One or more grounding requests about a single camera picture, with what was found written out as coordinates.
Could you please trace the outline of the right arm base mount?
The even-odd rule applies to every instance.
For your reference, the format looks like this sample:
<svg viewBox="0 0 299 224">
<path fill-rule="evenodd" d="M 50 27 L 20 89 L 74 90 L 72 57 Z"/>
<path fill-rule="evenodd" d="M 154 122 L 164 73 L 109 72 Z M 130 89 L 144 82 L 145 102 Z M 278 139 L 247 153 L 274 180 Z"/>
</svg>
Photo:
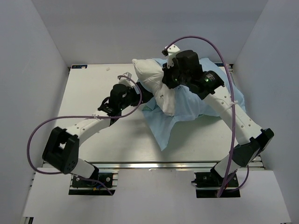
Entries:
<svg viewBox="0 0 299 224">
<path fill-rule="evenodd" d="M 197 198 L 216 198 L 217 192 L 221 188 L 222 182 L 218 181 L 210 172 L 197 172 L 194 173 L 194 180 L 191 184 L 196 189 Z M 240 198 L 240 191 L 237 189 L 239 186 L 236 174 L 226 184 L 220 198 Z"/>
</svg>

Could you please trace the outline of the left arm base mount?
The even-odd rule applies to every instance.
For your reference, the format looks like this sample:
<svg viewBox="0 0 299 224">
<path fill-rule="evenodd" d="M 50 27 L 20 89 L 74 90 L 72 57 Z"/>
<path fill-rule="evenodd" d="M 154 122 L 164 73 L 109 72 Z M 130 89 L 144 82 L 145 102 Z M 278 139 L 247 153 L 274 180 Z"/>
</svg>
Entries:
<svg viewBox="0 0 299 224">
<path fill-rule="evenodd" d="M 95 180 L 87 181 L 73 175 L 69 195 L 71 196 L 113 196 L 118 185 L 118 172 L 100 169 Z"/>
</svg>

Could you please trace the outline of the white pillow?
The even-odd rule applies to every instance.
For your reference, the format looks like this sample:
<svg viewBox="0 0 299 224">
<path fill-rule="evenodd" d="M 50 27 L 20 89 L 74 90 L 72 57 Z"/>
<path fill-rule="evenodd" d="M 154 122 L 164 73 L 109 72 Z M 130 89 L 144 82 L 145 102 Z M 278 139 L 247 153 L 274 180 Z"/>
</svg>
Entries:
<svg viewBox="0 0 299 224">
<path fill-rule="evenodd" d="M 152 111 L 159 108 L 165 115 L 173 117 L 175 90 L 162 82 L 162 67 L 154 59 L 133 59 L 132 63 L 142 86 L 153 94 L 153 98 L 146 104 L 148 109 Z"/>
</svg>

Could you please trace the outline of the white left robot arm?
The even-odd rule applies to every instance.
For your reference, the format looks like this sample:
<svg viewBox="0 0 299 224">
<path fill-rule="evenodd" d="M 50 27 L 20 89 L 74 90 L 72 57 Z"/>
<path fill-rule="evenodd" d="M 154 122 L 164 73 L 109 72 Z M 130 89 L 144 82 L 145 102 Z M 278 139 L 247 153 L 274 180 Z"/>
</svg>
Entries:
<svg viewBox="0 0 299 224">
<path fill-rule="evenodd" d="M 137 107 L 152 98 L 153 94 L 140 82 L 137 82 L 134 87 L 115 84 L 110 95 L 102 101 L 90 118 L 68 128 L 55 127 L 51 131 L 42 159 L 65 175 L 78 175 L 88 186 L 96 185 L 99 180 L 99 170 L 79 158 L 80 145 L 100 130 L 113 125 L 121 116 L 122 110 L 129 106 Z"/>
</svg>

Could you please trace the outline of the blue green satin pillowcase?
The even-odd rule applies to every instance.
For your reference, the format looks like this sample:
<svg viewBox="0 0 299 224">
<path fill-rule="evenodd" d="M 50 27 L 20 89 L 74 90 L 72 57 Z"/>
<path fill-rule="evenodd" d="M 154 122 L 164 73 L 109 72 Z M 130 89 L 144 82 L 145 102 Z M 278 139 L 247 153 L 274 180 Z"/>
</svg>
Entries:
<svg viewBox="0 0 299 224">
<path fill-rule="evenodd" d="M 166 60 L 154 58 L 162 67 Z M 179 121 L 193 121 L 201 115 L 218 116 L 218 113 L 208 104 L 201 100 L 196 94 L 191 93 L 186 86 L 178 86 L 175 90 L 175 115 L 165 115 L 162 110 L 156 108 L 149 110 L 145 105 L 142 112 L 154 134 L 154 137 L 161 150 L 168 145 L 171 130 Z"/>
</svg>

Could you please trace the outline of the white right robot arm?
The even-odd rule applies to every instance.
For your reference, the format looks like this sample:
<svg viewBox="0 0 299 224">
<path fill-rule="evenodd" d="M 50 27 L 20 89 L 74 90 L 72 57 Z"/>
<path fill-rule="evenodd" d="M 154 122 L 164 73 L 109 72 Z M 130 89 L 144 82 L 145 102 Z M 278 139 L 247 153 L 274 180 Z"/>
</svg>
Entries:
<svg viewBox="0 0 299 224">
<path fill-rule="evenodd" d="M 270 129 L 262 129 L 232 100 L 232 91 L 214 71 L 203 71 L 197 53 L 170 47 L 163 50 L 168 57 L 163 65 L 163 82 L 170 88 L 184 85 L 216 111 L 232 132 L 233 149 L 211 169 L 211 181 L 216 186 L 227 182 L 228 176 L 247 166 L 274 137 Z"/>
</svg>

